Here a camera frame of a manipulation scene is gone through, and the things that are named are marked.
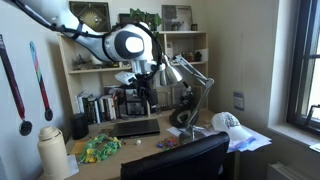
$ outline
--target window sill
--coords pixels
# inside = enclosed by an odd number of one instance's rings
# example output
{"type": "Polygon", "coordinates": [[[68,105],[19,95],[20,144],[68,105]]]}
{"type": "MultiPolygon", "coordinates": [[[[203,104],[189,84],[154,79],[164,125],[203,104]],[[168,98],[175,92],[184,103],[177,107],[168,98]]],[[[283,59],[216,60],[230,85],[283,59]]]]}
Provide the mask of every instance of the window sill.
{"type": "Polygon", "coordinates": [[[269,126],[268,129],[306,147],[320,143],[319,136],[293,127],[290,124],[276,124],[269,126]]]}

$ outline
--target window frame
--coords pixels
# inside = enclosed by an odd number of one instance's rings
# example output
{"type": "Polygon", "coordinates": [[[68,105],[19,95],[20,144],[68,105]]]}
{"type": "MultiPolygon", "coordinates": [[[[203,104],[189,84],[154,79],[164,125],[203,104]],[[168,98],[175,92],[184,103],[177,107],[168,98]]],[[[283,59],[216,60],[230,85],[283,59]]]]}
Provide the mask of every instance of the window frame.
{"type": "Polygon", "coordinates": [[[287,122],[308,132],[320,135],[320,121],[311,118],[306,125],[308,101],[312,84],[312,68],[320,29],[320,3],[318,0],[301,0],[299,5],[296,41],[290,83],[287,122]]]}

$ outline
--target potted plant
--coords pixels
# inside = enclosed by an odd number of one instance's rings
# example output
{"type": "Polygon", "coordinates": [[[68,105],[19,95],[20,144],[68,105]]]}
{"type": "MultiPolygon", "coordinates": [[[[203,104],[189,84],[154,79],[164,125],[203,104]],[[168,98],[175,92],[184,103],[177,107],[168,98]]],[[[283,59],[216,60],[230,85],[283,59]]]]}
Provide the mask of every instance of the potted plant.
{"type": "Polygon", "coordinates": [[[162,19],[158,13],[150,14],[148,12],[143,12],[139,8],[134,10],[130,8],[130,17],[134,21],[144,22],[149,26],[150,31],[153,32],[153,35],[158,36],[157,27],[162,24],[162,19]]]}

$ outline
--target window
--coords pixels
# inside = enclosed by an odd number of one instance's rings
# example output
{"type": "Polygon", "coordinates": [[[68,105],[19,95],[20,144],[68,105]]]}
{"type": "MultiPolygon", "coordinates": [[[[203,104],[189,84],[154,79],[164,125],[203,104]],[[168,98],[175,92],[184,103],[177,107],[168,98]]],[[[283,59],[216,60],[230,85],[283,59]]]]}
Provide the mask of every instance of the window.
{"type": "Polygon", "coordinates": [[[287,122],[320,135],[319,1],[301,0],[298,18],[287,122]]]}

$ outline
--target lamp shade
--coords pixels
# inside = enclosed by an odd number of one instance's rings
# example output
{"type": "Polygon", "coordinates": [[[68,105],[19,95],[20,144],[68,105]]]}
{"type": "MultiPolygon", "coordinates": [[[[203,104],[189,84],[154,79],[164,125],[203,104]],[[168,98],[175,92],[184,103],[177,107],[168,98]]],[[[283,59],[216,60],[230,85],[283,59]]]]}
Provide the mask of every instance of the lamp shade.
{"type": "Polygon", "coordinates": [[[178,69],[169,65],[160,72],[160,85],[171,86],[182,80],[182,75],[178,69]]]}

